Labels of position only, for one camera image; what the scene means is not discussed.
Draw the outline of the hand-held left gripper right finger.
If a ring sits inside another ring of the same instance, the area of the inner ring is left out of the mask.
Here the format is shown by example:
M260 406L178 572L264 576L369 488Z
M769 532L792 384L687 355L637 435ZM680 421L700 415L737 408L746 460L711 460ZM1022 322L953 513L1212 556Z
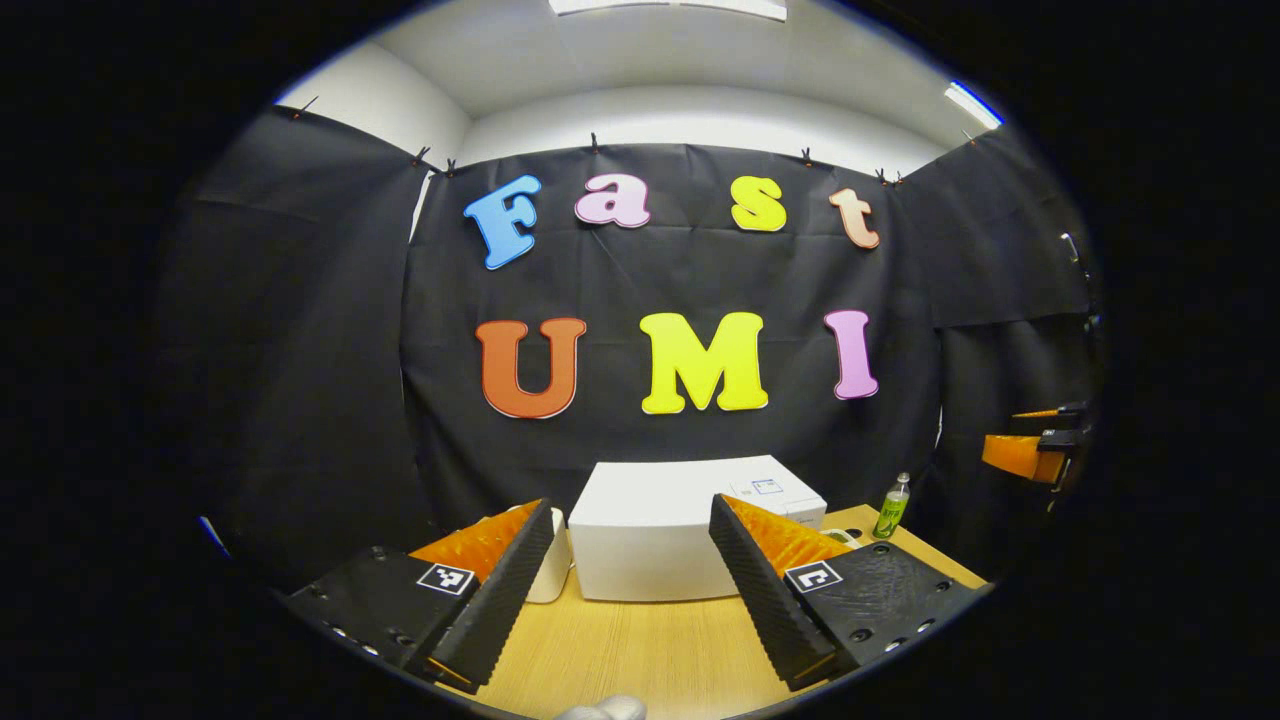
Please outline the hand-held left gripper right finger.
M791 691L904 653L991 592L893 543L850 548L730 495L712 500L708 533Z

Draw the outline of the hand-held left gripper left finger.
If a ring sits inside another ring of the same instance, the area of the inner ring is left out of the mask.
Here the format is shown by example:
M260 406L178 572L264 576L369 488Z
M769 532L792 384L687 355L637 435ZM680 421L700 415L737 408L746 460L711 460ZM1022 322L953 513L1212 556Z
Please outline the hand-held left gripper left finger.
M412 552L372 546L283 596L297 616L394 670L488 684L556 537L548 498Z

